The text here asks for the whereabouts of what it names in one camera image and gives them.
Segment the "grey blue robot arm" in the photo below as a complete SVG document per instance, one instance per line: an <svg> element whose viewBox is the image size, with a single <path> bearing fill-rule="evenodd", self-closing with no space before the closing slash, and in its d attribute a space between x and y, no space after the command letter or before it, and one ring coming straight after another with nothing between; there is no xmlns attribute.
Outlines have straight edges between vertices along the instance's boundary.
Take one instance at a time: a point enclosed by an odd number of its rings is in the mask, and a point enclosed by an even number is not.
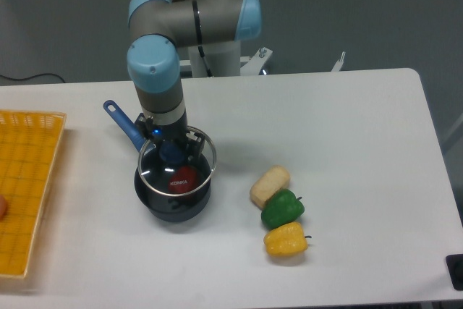
<svg viewBox="0 0 463 309"><path fill-rule="evenodd" d="M127 70L146 119L147 137L160 157L187 157L187 112L178 48L257 38L262 28L259 0L131 0Z"/></svg>

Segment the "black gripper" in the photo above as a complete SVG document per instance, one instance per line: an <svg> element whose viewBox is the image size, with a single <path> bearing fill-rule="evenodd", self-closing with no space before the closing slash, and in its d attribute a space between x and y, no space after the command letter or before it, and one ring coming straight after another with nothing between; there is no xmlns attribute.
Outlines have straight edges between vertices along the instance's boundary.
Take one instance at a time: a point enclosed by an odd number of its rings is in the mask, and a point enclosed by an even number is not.
<svg viewBox="0 0 463 309"><path fill-rule="evenodd" d="M187 131L186 113L168 125L155 124L152 119L147 119L144 113L139 113L135 120L135 126L145 139L152 140L156 145L163 141L181 144L188 163L197 163L202 155L205 137L201 132Z"/></svg>

